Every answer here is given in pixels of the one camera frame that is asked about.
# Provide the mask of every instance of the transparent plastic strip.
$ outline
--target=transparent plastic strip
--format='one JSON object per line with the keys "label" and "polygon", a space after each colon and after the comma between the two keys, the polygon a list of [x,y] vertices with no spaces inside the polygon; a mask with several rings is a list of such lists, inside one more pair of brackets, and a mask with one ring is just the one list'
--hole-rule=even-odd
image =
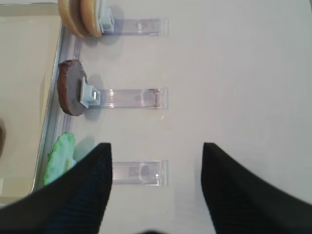
{"label": "transparent plastic strip", "polygon": [[104,31],[104,35],[168,35],[169,20],[164,19],[115,19],[114,31]]}
{"label": "transparent plastic strip", "polygon": [[146,108],[167,109],[168,89],[100,90],[99,106],[90,109]]}
{"label": "transparent plastic strip", "polygon": [[168,161],[113,162],[113,184],[169,185]]}

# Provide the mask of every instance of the plastic clip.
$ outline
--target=plastic clip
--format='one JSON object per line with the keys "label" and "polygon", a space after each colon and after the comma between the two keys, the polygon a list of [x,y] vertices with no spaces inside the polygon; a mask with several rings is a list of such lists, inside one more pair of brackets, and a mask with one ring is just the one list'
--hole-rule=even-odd
{"label": "plastic clip", "polygon": [[86,82],[86,78],[82,78],[80,103],[89,108],[89,106],[99,106],[101,103],[101,93],[93,86]]}

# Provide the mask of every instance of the tray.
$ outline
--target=tray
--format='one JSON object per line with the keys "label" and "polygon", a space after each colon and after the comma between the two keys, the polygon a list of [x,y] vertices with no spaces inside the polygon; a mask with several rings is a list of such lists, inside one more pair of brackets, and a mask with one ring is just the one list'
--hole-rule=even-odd
{"label": "tray", "polygon": [[54,3],[0,5],[0,204],[32,192],[58,64],[61,21]]}

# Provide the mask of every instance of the white table surface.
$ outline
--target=white table surface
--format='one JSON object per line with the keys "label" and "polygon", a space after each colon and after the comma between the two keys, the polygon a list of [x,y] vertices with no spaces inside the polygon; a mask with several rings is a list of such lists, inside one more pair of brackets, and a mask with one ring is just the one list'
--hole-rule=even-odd
{"label": "white table surface", "polygon": [[312,203],[309,0],[108,4],[128,19],[168,17],[170,35],[88,40],[87,74],[106,88],[166,86],[169,110],[109,110],[73,131],[111,142],[115,161],[169,160],[170,185],[113,186],[101,233],[215,233],[200,187],[203,142]]}

